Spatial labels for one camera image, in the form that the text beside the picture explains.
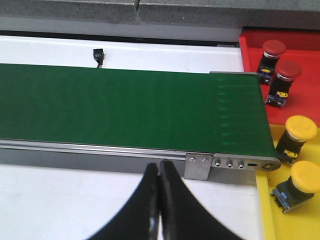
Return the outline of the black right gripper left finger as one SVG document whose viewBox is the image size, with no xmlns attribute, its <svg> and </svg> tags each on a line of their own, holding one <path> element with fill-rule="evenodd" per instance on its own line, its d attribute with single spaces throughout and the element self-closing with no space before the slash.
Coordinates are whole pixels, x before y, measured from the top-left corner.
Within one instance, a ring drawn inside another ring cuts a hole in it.
<svg viewBox="0 0 320 240">
<path fill-rule="evenodd" d="M 150 163 L 124 206 L 90 240 L 156 240 L 159 227 L 158 166 Z"/>
</svg>

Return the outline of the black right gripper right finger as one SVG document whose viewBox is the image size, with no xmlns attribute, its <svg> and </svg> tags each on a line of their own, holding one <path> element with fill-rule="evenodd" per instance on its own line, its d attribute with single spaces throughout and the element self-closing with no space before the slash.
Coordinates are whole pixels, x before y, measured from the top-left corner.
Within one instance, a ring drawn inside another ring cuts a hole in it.
<svg viewBox="0 0 320 240">
<path fill-rule="evenodd" d="M 165 240 L 241 239 L 201 205 L 168 160 L 159 166 L 158 197 Z"/>
</svg>

